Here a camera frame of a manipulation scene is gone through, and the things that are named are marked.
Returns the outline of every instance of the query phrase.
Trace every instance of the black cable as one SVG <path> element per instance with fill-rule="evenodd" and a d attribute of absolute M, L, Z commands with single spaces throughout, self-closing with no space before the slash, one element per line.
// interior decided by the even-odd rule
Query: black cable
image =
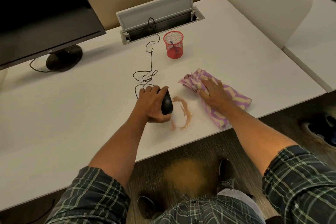
<path fill-rule="evenodd" d="M 150 25 L 150 23 L 149 23 L 150 19 L 153 20 L 155 29 Z M 148 28 L 153 29 L 154 32 L 155 32 L 155 34 L 159 37 L 159 40 L 158 40 L 158 41 L 150 41 L 150 42 L 146 45 L 146 47 L 145 47 L 146 52 L 150 53 L 150 71 L 136 71 L 136 72 L 133 73 L 133 78 L 134 78 L 134 79 L 136 79 L 138 82 L 145 82 L 145 83 L 138 84 L 138 85 L 135 86 L 135 88 L 134 88 L 135 95 L 136 95 L 136 98 L 137 98 L 137 99 L 138 99 L 137 87 L 140 86 L 140 85 L 142 85 L 142 88 L 144 89 L 146 85 L 154 86 L 153 84 L 150 84 L 149 82 L 151 82 L 152 79 L 153 79 L 153 76 L 156 75 L 156 74 L 158 73 L 157 70 L 154 70 L 154 71 L 153 71 L 152 55 L 153 55 L 153 51 L 154 51 L 154 49 L 152 48 L 150 52 L 147 51 L 147 46 L 148 46 L 150 43 L 155 43 L 155 44 L 156 44 L 156 43 L 160 42 L 160 36 L 159 36 L 159 35 L 157 34 L 157 32 L 156 32 L 156 24 L 155 24 L 155 21 L 154 21 L 154 19 L 153 19 L 152 17 L 150 17 L 150 18 L 148 19 L 148 26 L 144 27 L 144 28 L 142 29 L 142 31 L 140 32 L 140 34 L 144 31 L 145 28 L 147 28 L 147 29 L 148 29 Z M 135 78 L 135 76 L 134 76 L 136 73 L 140 73 L 140 72 L 146 72 L 146 74 L 142 76 L 142 80 L 138 80 L 138 79 Z"/>
<path fill-rule="evenodd" d="M 47 213 L 49 213 L 49 212 L 52 210 L 52 208 L 54 207 L 54 205 L 55 205 L 55 199 L 52 200 L 52 205 L 51 205 L 51 207 L 49 208 L 48 211 L 46 211 L 46 212 L 45 212 L 42 216 L 40 216 L 38 219 L 36 219 L 36 220 L 34 220 L 34 221 L 31 221 L 31 222 L 28 222 L 28 223 L 26 223 L 26 224 L 32 224 L 32 223 L 34 223 L 34 222 L 37 222 L 37 221 L 40 220 L 41 218 L 43 218 Z"/>
<path fill-rule="evenodd" d="M 33 67 L 32 67 L 32 63 L 33 63 L 35 60 L 36 60 L 36 59 L 33 59 L 33 60 L 29 63 L 29 66 L 30 66 L 31 69 L 33 69 L 33 70 L 35 70 L 35 71 L 37 71 L 37 72 L 40 72 L 40 73 L 50 73 L 50 72 L 52 72 L 51 70 L 49 70 L 49 71 L 41 71 L 41 70 L 37 70 L 37 69 L 33 68 Z"/>

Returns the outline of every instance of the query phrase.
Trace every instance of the hand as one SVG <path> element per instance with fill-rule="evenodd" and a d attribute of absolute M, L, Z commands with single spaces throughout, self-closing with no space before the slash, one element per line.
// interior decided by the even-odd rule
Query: hand
<path fill-rule="evenodd" d="M 163 87 L 157 93 L 159 90 L 159 86 L 148 86 L 146 89 L 141 89 L 132 114 L 145 116 L 147 122 L 163 123 L 170 121 L 171 114 L 163 115 L 161 111 L 162 101 L 168 87 Z"/>
<path fill-rule="evenodd" d="M 219 81 L 217 85 L 214 81 L 212 81 L 211 78 L 201 81 L 208 89 L 209 95 L 206 94 L 203 90 L 197 90 L 197 93 L 201 98 L 204 99 L 205 103 L 214 108 L 217 112 L 224 115 L 223 112 L 225 112 L 225 109 L 234 105 L 234 103 L 230 96 L 223 89 L 222 82 Z"/>

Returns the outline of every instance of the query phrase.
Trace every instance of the dark carpet floor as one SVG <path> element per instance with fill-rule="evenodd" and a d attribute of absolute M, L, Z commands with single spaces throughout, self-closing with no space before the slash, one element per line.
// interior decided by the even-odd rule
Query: dark carpet floor
<path fill-rule="evenodd" d="M 336 151 L 314 142 L 298 126 L 298 120 L 310 117 L 312 114 L 321 112 L 332 105 L 336 105 L 336 93 L 325 94 L 316 99 L 265 116 L 260 120 L 292 138 L 336 169 Z M 234 130 L 230 129 L 136 163 L 131 180 L 126 188 L 128 195 L 132 199 L 127 223 L 147 223 L 141 218 L 137 210 L 137 198 L 141 194 L 153 198 L 154 201 L 158 202 L 160 209 L 170 208 L 179 202 L 184 192 L 187 192 L 191 197 L 214 194 L 218 180 L 218 163 L 222 157 L 231 160 L 238 188 L 256 197 L 256 202 L 262 209 L 265 218 L 277 215 L 262 194 L 261 175 L 243 151 Z M 172 163 L 186 159 L 190 159 L 202 166 L 203 173 L 201 178 L 199 175 L 193 176 L 192 174 L 188 177 L 193 186 L 192 188 L 197 188 L 196 191 L 188 190 L 187 188 L 186 191 L 183 191 L 181 186 L 174 186 L 167 181 L 165 176 L 165 169 Z M 179 174 L 179 170 L 176 169 L 175 172 L 170 174 L 170 176 L 172 175 L 180 176 L 183 174 Z M 24 224 L 31 222 L 50 208 L 53 199 L 59 200 L 63 192 L 64 190 L 57 191 L 2 211 L 0 212 L 1 223 Z M 44 223 L 46 217 L 47 215 L 35 223 Z"/>

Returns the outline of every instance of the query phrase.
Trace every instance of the plaid shirt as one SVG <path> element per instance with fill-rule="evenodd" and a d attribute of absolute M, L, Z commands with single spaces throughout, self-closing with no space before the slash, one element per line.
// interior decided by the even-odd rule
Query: plaid shirt
<path fill-rule="evenodd" d="M 263 192 L 286 223 L 336 223 L 336 171 L 300 146 L 272 160 Z M 125 223 L 130 198 L 101 169 L 84 167 L 50 214 L 47 223 Z M 244 202 L 225 196 L 179 203 L 157 223 L 263 223 Z"/>

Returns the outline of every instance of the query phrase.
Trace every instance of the purple patterned cloth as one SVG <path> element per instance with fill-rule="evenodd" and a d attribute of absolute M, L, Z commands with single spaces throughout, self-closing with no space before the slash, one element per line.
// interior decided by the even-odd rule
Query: purple patterned cloth
<path fill-rule="evenodd" d="M 201 79 L 211 78 L 216 84 L 218 84 L 218 79 L 213 77 L 211 74 L 207 73 L 205 70 L 197 69 L 195 73 L 187 74 L 183 79 L 179 81 L 179 83 L 183 84 L 184 86 L 192 89 L 194 92 L 197 92 L 198 89 L 204 90 L 206 94 L 209 94 L 208 89 L 204 86 L 201 82 Z M 240 94 L 229 85 L 223 84 L 223 88 L 225 92 L 231 96 L 233 102 L 241 107 L 243 110 L 246 109 L 252 102 L 252 99 Z M 229 124 L 227 118 L 220 114 L 219 112 L 215 111 L 213 108 L 208 106 L 205 101 L 201 98 L 202 103 L 204 105 L 205 110 L 207 111 L 208 115 L 212 119 L 212 121 L 216 124 L 216 126 L 220 129 L 226 127 Z"/>

